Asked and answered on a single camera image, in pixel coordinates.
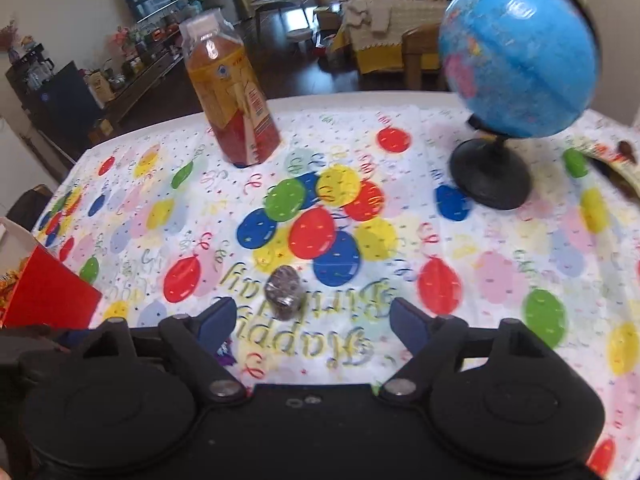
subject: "blue globe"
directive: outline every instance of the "blue globe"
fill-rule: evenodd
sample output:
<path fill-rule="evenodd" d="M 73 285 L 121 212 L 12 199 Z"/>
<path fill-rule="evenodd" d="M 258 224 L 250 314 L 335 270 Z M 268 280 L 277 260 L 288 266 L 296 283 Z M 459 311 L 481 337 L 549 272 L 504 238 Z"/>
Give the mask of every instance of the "blue globe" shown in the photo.
<path fill-rule="evenodd" d="M 551 136 L 573 124 L 599 70 L 593 33 L 569 0 L 453 0 L 440 58 L 466 106 L 513 137 Z"/>

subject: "birthday tablecloth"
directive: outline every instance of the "birthday tablecloth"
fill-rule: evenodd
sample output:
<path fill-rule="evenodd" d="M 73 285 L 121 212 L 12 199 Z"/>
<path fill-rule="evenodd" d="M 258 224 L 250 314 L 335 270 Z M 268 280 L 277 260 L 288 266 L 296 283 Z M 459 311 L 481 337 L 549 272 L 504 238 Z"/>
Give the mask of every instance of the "birthday tablecloth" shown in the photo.
<path fill-rule="evenodd" d="M 238 322 L 218 359 L 248 387 L 379 387 L 411 358 L 389 327 L 394 297 L 472 326 L 521 318 L 606 405 L 592 468 L 635 479 L 639 212 L 578 151 L 632 180 L 616 147 L 636 133 L 589 111 L 558 136 L 513 141 L 534 190 L 501 212 L 450 180 L 450 153 L 475 135 L 467 118 L 415 107 L 281 114 L 281 145 L 242 170 L 203 115 L 157 124 L 86 152 L 34 233 L 103 293 L 92 326 L 111 316 L 155 326 L 233 297 Z M 308 291 L 288 322 L 263 294 L 280 265 Z"/>

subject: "wooden floor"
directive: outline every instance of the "wooden floor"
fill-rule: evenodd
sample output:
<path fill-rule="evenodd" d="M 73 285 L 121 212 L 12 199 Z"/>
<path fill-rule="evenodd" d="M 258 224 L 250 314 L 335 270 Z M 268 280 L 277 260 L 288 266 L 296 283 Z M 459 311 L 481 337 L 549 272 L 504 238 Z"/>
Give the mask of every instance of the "wooden floor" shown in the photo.
<path fill-rule="evenodd" d="M 313 7 L 306 9 L 313 20 Z M 261 41 L 254 20 L 238 25 L 248 56 L 267 99 L 312 94 L 333 94 L 367 90 L 402 90 L 402 73 L 358 74 L 354 60 L 345 59 L 344 66 L 330 70 L 324 60 L 312 52 L 300 52 L 287 42 L 289 30 L 306 27 L 300 9 L 265 13 L 261 19 Z M 424 90 L 435 89 L 434 76 L 422 79 Z M 184 115 L 201 112 L 200 102 L 191 87 L 183 63 L 169 72 L 164 81 L 147 92 L 122 120 L 123 133 Z"/>

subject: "plastic bottle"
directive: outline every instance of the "plastic bottle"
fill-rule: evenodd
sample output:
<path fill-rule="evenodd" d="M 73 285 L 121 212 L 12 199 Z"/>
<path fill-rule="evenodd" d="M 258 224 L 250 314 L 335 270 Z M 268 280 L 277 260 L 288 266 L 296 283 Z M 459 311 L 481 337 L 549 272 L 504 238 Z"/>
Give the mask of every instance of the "plastic bottle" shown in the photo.
<path fill-rule="evenodd" d="M 187 72 L 226 158 L 260 164 L 280 143 L 244 44 L 219 9 L 180 24 Z"/>

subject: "red popcorn bucket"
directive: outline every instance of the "red popcorn bucket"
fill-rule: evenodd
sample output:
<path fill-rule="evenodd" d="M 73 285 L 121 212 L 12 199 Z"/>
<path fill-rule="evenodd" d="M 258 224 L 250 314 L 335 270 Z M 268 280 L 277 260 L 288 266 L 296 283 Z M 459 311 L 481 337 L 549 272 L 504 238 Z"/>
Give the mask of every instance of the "red popcorn bucket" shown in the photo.
<path fill-rule="evenodd" d="M 27 257 L 5 305 L 2 325 L 87 328 L 101 293 L 49 254 L 30 232 L 0 218 L 0 275 L 18 270 L 20 262 Z"/>

